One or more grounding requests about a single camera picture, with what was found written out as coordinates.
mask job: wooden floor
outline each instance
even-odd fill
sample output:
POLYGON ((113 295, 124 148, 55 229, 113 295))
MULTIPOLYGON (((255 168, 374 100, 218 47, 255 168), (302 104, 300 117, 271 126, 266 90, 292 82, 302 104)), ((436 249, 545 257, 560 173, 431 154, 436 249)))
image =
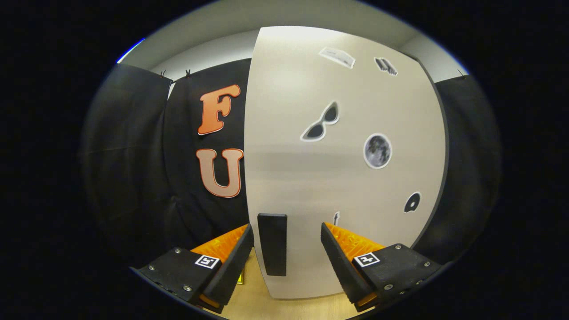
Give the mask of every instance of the wooden floor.
POLYGON ((235 287, 229 304, 220 316, 230 320, 343 320, 360 314, 344 293, 298 300, 271 298, 254 248, 245 264, 243 282, 235 287))

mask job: orange letter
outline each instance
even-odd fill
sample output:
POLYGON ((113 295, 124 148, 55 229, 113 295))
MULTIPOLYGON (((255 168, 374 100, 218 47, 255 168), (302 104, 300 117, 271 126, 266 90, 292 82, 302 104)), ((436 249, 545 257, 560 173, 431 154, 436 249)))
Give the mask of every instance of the orange letter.
POLYGON ((217 113, 221 111, 221 115, 226 117, 231 111, 231 98, 237 97, 241 93, 238 85, 230 85, 229 87, 221 88, 201 96, 200 101, 204 103, 203 113, 201 115, 201 126, 197 129, 200 136, 204 134, 219 131, 223 128, 223 121, 219 121, 217 113))
POLYGON ((229 174, 229 184, 225 187, 217 184, 215 173, 213 172, 213 160, 217 153, 212 149, 200 149, 196 152, 200 160, 201 181, 205 188, 216 196, 222 198, 233 198, 241 191, 241 172, 239 160, 243 158, 243 150, 225 149, 221 156, 227 160, 227 172, 229 174))

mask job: sunglasses sticker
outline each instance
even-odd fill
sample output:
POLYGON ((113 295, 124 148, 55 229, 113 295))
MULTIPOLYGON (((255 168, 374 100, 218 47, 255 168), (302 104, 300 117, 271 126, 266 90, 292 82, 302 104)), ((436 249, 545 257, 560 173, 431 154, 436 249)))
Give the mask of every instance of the sunglasses sticker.
POLYGON ((300 135, 300 140, 304 142, 316 142, 322 140, 326 135, 326 126, 335 124, 338 122, 339 118, 340 113, 338 103, 333 101, 324 109, 320 119, 312 123, 300 135))
POLYGON ((374 58, 374 60, 376 62, 377 67, 382 72, 387 72, 392 76, 397 76, 397 74, 399 73, 397 72, 397 70, 395 70, 395 67, 393 67, 393 65, 391 64, 391 62, 389 62, 389 60, 385 58, 374 58))
POLYGON ((350 56, 347 52, 338 49, 324 48, 320 50, 320 53, 318 54, 349 69, 352 69, 354 67, 354 63, 356 62, 356 59, 350 56))
POLYGON ((374 133, 364 143, 364 160, 372 169, 381 169, 391 160, 391 142, 381 134, 374 133))

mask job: ceiling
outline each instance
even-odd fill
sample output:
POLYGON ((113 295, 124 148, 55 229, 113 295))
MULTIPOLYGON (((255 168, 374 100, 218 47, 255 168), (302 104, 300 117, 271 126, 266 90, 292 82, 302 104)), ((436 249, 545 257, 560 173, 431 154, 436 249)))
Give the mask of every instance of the ceiling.
POLYGON ((123 62, 152 69, 204 42, 269 26, 326 28, 392 48, 400 48, 420 34, 405 22, 354 0, 220 0, 147 36, 123 62))

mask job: white curved panel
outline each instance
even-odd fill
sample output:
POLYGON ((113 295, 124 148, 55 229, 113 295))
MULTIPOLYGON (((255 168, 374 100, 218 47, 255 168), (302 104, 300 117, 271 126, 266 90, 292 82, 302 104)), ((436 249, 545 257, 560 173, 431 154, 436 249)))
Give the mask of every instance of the white curved panel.
POLYGON ((336 212, 340 227, 385 246, 412 246, 439 195, 446 138, 436 93, 417 61, 342 32, 267 27, 253 51, 244 152, 255 251, 269 292, 308 298, 342 291, 320 242, 321 223, 333 223, 336 212), (325 47, 345 51, 353 67, 319 55, 325 47), (374 58, 389 63, 380 68, 374 58), (331 101, 337 122, 318 141, 299 139, 331 101), (380 169, 362 152, 376 133, 392 147, 380 169), (404 213, 415 192, 419 206, 404 213), (266 274, 259 213, 288 216, 286 277, 266 274))

